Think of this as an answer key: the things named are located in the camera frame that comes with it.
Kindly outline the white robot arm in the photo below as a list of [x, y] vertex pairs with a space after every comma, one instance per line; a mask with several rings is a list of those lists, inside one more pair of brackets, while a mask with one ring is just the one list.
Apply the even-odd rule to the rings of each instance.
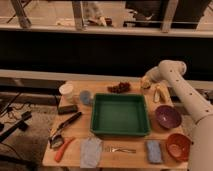
[[213, 171], [213, 105], [183, 78], [186, 70], [183, 61], [162, 60], [142, 76], [142, 84], [169, 83], [196, 124], [187, 169]]

